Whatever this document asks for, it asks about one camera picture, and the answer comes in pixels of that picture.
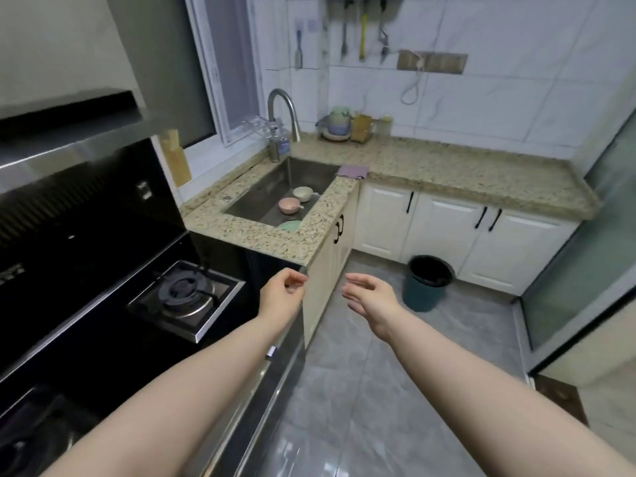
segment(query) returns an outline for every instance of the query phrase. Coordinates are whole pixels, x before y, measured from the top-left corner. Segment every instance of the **glass door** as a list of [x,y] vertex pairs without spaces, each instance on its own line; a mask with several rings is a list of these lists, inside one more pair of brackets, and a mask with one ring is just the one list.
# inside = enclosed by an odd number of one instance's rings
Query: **glass door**
[[528,370],[636,286],[635,114],[585,179],[603,202],[600,212],[521,297]]

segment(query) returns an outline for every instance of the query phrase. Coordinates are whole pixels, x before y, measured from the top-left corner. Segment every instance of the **kitchen sink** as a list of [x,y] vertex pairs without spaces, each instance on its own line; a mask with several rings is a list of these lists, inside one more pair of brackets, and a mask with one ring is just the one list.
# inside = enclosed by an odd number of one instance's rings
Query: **kitchen sink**
[[[278,226],[286,221],[300,221],[327,190],[338,168],[336,165],[288,157],[236,199],[225,213],[270,226]],[[303,208],[296,214],[283,214],[278,207],[279,200],[283,197],[293,197],[292,192],[298,186],[311,187],[314,190],[312,198],[301,203]]]

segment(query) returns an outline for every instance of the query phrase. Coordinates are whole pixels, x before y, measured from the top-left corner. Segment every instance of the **white cabinet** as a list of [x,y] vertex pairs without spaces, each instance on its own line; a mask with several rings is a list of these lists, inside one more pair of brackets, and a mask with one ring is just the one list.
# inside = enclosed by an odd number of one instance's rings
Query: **white cabinet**
[[418,192],[363,183],[354,248],[399,261]]
[[353,247],[357,202],[358,188],[356,187],[349,195],[342,213],[331,226],[322,248],[307,268],[308,280],[303,299],[305,346],[309,345],[314,331],[318,327],[322,312],[329,302],[331,293]]
[[459,274],[470,253],[487,207],[483,204],[420,193],[401,261],[417,254],[437,256]]
[[489,208],[459,279],[520,296],[578,223]]

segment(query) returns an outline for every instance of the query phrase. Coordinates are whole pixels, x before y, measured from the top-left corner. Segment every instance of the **faucet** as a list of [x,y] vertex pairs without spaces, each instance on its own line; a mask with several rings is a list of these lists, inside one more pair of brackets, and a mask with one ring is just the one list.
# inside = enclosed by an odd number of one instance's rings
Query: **faucet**
[[[282,88],[275,88],[270,92],[269,97],[267,97],[267,116],[269,117],[270,122],[273,122],[275,120],[274,99],[276,98],[276,95],[282,96],[282,100],[285,101],[287,108],[290,110],[291,136],[294,139],[294,142],[300,142],[300,129],[298,128],[298,117],[296,117],[296,108],[294,107],[294,102],[291,101],[290,95]],[[272,160],[272,162],[278,162],[281,160],[281,155],[279,154],[280,139],[276,137],[275,129],[272,132],[272,136],[270,137],[270,159]]]

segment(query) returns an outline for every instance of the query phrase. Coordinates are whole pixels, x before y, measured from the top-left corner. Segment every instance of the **pink bowl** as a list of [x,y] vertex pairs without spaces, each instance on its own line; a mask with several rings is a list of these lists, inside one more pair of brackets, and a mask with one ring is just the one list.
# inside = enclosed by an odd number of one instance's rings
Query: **pink bowl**
[[285,197],[279,201],[279,208],[284,214],[296,214],[302,206],[295,197]]

